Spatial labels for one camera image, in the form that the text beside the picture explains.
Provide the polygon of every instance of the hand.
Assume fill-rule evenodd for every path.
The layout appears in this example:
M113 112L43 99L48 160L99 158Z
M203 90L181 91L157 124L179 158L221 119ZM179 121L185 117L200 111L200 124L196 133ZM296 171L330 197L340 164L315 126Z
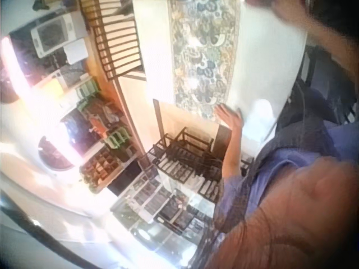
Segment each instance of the hand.
M298 27L304 27L309 17L301 0L273 0L271 8L280 19Z
M243 128L244 122L241 113L230 110L224 104L217 105L214 111L217 117L224 121L231 130Z

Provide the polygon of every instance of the appliance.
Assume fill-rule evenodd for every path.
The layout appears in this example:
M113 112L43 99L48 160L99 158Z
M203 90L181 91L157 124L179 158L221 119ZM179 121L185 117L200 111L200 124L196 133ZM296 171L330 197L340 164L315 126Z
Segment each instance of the appliance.
M31 30L39 58L87 35L85 21L80 11L58 16Z

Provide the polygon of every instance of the railing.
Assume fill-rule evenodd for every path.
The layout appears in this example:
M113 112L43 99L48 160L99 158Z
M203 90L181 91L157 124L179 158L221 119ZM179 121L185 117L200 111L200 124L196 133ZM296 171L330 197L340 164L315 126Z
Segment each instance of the railing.
M80 0L107 80L142 68L132 0Z

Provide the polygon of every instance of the sleeve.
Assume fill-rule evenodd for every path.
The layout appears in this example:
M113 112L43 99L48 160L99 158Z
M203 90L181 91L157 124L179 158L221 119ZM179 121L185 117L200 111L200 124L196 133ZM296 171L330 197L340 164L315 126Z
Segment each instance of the sleeve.
M220 229L228 215L228 211L232 208L236 194L242 185L242 176L234 175L227 179L222 179L219 185L219 199L214 209L214 225Z

